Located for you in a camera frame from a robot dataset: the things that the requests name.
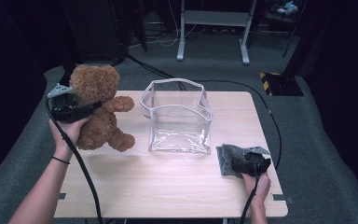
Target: table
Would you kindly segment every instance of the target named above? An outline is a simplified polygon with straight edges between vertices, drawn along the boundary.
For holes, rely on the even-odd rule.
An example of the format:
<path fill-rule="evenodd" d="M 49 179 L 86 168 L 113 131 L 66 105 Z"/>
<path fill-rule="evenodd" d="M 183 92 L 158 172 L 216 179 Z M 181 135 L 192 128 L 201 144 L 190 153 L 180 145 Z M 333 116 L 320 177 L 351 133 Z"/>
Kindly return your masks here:
<path fill-rule="evenodd" d="M 129 95 L 135 107 L 117 113 L 118 127 L 131 133 L 135 146 L 117 152 L 108 145 L 80 150 L 98 192 L 102 216 L 114 218 L 228 218 L 240 217 L 247 195 L 243 180 L 222 176 L 216 147 L 261 146 L 266 138 L 249 92 L 208 91 L 213 110 L 211 155 L 148 151 L 150 120 L 141 113 L 142 91 L 118 91 Z M 273 165 L 268 168 L 270 193 L 282 194 Z M 96 217 L 95 204 L 86 178 L 75 157 L 71 159 L 55 217 Z M 284 217 L 285 202 L 265 201 L 268 217 Z"/>
<path fill-rule="evenodd" d="M 176 59 L 182 61 L 185 54 L 185 24 L 203 24 L 203 25 L 225 25 L 225 26 L 242 26 L 245 27 L 243 38 L 239 40 L 241 48 L 242 62 L 249 64 L 249 55 L 246 48 L 246 39 L 252 24 L 255 11 L 255 3 L 252 0 L 249 12 L 221 12 L 221 11 L 202 11 L 202 10 L 186 10 L 185 0 L 182 0 L 180 41 Z"/>

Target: yellow and black hazard tape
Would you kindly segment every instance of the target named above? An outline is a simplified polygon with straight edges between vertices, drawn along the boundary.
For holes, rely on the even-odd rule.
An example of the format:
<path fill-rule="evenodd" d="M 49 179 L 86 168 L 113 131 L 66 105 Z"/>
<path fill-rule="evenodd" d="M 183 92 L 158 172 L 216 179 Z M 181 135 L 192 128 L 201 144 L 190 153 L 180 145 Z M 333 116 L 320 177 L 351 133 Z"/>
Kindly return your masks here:
<path fill-rule="evenodd" d="M 267 75 L 280 76 L 280 73 L 260 73 L 261 81 L 263 82 L 264 90 L 267 95 L 272 95 L 271 88 L 269 87 L 269 82 L 267 81 Z"/>

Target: teddy bear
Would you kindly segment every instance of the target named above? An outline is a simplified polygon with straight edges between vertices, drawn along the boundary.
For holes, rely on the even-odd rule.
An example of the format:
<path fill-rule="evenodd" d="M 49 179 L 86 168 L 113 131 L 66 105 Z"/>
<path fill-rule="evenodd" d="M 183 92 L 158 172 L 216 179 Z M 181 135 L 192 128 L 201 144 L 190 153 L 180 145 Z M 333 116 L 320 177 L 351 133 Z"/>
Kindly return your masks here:
<path fill-rule="evenodd" d="M 130 96 L 116 96 L 120 75 L 110 66 L 79 65 L 71 75 L 69 85 L 76 93 L 79 105 L 101 102 L 91 119 L 80 130 L 79 149 L 93 150 L 106 142 L 117 151 L 125 151 L 135 144 L 135 138 L 117 126 L 115 112 L 128 112 L 134 102 Z"/>

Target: teddy bear's arm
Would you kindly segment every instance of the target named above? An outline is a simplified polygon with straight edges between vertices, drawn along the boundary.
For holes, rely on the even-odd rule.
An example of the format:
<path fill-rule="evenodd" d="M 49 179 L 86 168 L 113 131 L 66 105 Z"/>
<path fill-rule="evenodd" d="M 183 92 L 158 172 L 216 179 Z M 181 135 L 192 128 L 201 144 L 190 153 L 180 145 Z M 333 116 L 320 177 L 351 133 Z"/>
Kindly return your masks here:
<path fill-rule="evenodd" d="M 117 96 L 115 99 L 105 102 L 103 106 L 110 112 L 128 112 L 133 109 L 134 102 L 130 96 Z"/>

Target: transparent bag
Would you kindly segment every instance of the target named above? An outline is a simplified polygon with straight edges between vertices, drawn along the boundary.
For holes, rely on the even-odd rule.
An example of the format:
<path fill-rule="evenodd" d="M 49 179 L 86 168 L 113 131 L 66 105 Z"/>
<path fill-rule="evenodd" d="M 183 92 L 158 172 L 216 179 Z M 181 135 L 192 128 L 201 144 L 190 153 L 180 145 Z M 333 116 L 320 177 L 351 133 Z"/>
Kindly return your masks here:
<path fill-rule="evenodd" d="M 213 113 L 202 85 L 183 78 L 155 80 L 140 103 L 151 121 L 150 151 L 211 154 Z"/>

